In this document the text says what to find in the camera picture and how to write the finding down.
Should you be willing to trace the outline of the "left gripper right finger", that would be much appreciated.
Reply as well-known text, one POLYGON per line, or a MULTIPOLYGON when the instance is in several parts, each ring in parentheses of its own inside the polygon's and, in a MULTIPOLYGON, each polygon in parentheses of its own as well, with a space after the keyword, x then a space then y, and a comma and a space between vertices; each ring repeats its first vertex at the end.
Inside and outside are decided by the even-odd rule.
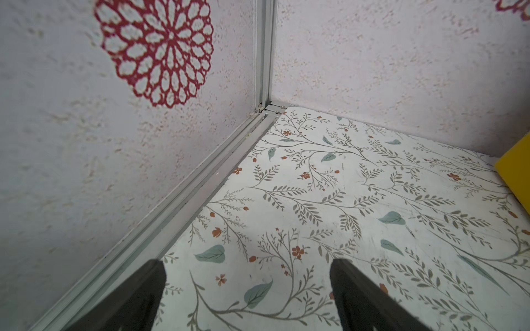
POLYGON ((348 260, 333 260, 329 275, 343 330, 429 329, 348 260))

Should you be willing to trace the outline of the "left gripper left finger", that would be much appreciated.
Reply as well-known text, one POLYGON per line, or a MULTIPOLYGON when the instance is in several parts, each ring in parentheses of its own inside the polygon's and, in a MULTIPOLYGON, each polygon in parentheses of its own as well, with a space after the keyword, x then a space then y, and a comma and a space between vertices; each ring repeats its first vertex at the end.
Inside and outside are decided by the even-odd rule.
POLYGON ((163 262, 151 259, 66 329, 151 330, 165 285, 166 271, 163 262))

